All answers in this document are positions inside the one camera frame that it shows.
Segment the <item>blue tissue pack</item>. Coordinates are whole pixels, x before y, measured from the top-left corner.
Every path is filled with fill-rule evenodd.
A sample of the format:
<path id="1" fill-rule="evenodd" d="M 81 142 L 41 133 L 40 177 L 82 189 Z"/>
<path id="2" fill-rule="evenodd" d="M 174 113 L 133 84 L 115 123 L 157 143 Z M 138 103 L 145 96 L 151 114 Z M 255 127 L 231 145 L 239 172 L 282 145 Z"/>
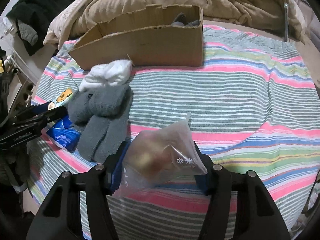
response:
<path id="1" fill-rule="evenodd" d="M 57 121 L 46 134 L 56 146 L 68 152 L 76 150 L 81 135 L 73 128 L 68 115 Z"/>

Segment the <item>grey fluffy sock pair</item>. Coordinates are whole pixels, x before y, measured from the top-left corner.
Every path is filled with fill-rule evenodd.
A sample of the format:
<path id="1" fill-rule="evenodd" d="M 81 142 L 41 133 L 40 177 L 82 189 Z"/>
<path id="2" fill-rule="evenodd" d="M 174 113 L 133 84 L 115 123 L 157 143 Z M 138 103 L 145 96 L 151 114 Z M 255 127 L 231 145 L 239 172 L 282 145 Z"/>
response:
<path id="1" fill-rule="evenodd" d="M 77 90 L 68 115 L 81 133 L 77 149 L 87 161 L 103 163 L 115 154 L 127 135 L 133 91 L 128 84 Z"/>

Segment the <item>white sock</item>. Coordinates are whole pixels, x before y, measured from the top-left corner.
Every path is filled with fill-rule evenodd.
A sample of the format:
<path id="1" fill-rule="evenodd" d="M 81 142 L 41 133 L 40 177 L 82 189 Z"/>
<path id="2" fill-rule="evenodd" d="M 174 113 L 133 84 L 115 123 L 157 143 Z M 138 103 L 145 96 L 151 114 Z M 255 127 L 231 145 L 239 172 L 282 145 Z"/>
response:
<path id="1" fill-rule="evenodd" d="M 98 64 L 92 67 L 81 81 L 79 91 L 123 85 L 129 79 L 131 70 L 132 61 L 130 60 L 116 60 L 107 64 Z"/>

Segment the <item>clear zip bag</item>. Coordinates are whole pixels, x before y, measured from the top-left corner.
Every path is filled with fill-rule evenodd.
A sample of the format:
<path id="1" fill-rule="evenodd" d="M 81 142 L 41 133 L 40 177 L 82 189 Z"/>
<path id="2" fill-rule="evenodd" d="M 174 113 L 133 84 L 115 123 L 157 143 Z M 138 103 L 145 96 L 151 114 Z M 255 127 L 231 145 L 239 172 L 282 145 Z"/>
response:
<path id="1" fill-rule="evenodd" d="M 141 131 L 122 161 L 121 182 L 114 196 L 127 197 L 181 176 L 207 174 L 189 128 L 191 113 L 156 131 Z"/>

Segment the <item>dotted grey sock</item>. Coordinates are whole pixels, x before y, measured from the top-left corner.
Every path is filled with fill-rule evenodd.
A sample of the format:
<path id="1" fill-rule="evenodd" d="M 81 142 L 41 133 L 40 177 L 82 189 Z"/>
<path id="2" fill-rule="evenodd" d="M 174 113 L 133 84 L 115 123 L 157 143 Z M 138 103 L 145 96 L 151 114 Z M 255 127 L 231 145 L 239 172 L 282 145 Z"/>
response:
<path id="1" fill-rule="evenodd" d="M 200 24 L 199 20 L 195 20 L 193 22 L 188 22 L 186 15 L 184 13 L 179 13 L 175 19 L 173 20 L 171 26 L 178 26 L 178 27 L 195 27 Z"/>

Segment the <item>white shelf unit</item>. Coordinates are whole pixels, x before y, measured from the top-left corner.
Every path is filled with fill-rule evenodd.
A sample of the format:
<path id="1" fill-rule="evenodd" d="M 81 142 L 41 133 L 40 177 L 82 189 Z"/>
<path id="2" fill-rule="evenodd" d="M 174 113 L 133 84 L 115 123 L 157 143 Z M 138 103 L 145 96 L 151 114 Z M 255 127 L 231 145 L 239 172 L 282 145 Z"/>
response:
<path id="1" fill-rule="evenodd" d="M 17 24 L 1 18 L 1 121 L 30 105 L 35 83 L 28 66 L 10 40 L 18 34 Z"/>

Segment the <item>grey hanging garment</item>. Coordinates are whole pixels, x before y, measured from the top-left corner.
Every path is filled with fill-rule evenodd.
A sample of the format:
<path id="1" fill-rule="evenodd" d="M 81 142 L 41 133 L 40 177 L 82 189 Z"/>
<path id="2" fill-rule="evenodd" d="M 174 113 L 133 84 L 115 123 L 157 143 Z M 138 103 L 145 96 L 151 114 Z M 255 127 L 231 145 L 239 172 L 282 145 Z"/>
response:
<path id="1" fill-rule="evenodd" d="M 38 41 L 37 32 L 31 26 L 23 23 L 22 21 L 18 20 L 17 22 L 21 39 L 27 41 L 31 46 L 34 46 Z"/>

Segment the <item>black hanging clothes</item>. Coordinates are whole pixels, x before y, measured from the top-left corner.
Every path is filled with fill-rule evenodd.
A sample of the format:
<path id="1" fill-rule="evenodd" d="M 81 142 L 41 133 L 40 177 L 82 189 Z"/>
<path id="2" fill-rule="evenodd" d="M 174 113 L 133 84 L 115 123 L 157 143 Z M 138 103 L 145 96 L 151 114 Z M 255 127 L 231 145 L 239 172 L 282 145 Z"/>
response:
<path id="1" fill-rule="evenodd" d="M 38 41 L 31 46 L 22 40 L 28 55 L 34 55 L 43 47 L 44 38 L 52 20 L 75 0 L 18 0 L 7 13 L 7 18 L 18 25 L 18 20 L 31 26 L 38 34 Z"/>

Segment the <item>striped colourful towel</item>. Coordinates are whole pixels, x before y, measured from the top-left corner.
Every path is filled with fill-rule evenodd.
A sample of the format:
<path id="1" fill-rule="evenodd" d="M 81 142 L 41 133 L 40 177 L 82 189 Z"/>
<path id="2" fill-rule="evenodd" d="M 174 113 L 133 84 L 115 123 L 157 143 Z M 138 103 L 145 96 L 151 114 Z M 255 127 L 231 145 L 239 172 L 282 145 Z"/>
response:
<path id="1" fill-rule="evenodd" d="M 129 140 L 191 113 L 200 151 L 229 171 L 255 171 L 291 233 L 319 172 L 319 97 L 292 43 L 205 25 L 200 68 L 134 67 Z M 33 104 L 76 90 L 85 72 L 66 41 L 40 79 Z M 46 135 L 28 143 L 29 191 L 40 205 L 65 170 L 94 164 L 57 147 Z M 197 239 L 209 197 L 184 177 L 128 198 L 107 197 L 120 239 Z"/>

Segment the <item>brown cardboard box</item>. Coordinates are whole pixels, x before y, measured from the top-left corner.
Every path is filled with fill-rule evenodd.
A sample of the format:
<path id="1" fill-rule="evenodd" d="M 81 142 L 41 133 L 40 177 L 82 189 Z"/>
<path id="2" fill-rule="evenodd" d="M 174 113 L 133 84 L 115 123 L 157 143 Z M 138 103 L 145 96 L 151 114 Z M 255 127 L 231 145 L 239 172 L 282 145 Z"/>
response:
<path id="1" fill-rule="evenodd" d="M 171 26 L 179 13 L 195 27 Z M 128 59 L 135 66 L 199 67 L 203 61 L 203 9 L 197 5 L 148 5 L 97 23 L 69 52 L 83 70 Z"/>

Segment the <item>beige fleece blanket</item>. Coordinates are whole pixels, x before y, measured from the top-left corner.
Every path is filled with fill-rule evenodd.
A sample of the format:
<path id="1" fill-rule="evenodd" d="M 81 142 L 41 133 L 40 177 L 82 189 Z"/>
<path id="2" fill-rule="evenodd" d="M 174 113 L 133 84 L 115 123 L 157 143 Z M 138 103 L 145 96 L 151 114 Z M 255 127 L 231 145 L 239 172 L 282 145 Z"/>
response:
<path id="1" fill-rule="evenodd" d="M 207 18 L 281 33 L 284 30 L 284 3 L 289 5 L 289 31 L 299 41 L 306 39 L 306 23 L 294 0 L 75 0 L 49 25 L 44 44 L 61 47 L 79 37 L 96 23 L 144 9 L 150 4 L 198 5 Z"/>

